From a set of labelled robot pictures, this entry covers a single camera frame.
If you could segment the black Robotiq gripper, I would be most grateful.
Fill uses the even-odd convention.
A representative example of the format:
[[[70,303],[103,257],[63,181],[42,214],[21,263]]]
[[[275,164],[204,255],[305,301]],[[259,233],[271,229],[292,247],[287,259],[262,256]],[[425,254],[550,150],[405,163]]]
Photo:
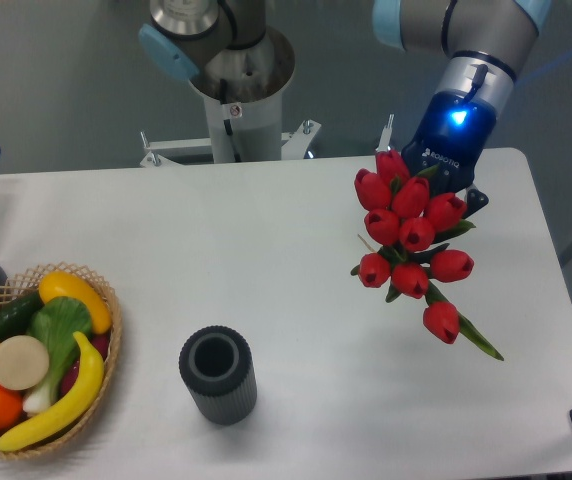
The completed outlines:
[[[435,194],[457,193],[465,188],[469,218],[489,204],[474,181],[474,169],[496,124],[495,111],[476,101],[466,102],[451,92],[435,94],[401,156],[410,173],[437,166],[430,179]]]

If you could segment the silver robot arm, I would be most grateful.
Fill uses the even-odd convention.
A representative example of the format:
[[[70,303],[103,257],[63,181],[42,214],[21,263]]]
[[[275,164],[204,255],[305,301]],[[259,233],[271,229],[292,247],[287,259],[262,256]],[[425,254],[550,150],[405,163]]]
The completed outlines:
[[[438,170],[435,188],[487,205],[475,166],[537,40],[546,1],[378,1],[377,39],[405,51],[439,51],[444,75],[402,156],[413,172]],[[138,34],[146,55],[202,97],[218,163],[302,158],[315,127],[282,137],[282,95],[295,68],[287,38],[262,1],[154,1]]]

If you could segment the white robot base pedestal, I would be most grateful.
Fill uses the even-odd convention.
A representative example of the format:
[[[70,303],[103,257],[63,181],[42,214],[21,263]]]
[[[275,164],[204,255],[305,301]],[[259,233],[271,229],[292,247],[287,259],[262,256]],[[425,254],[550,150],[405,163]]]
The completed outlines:
[[[211,154],[216,163],[233,163],[312,156],[320,123],[306,119],[292,132],[282,130],[282,99],[295,54],[279,31],[269,27],[257,44],[225,49],[203,67],[150,25],[142,26],[139,40],[158,69],[200,95],[209,130],[207,140],[153,142],[145,147],[148,160]]]

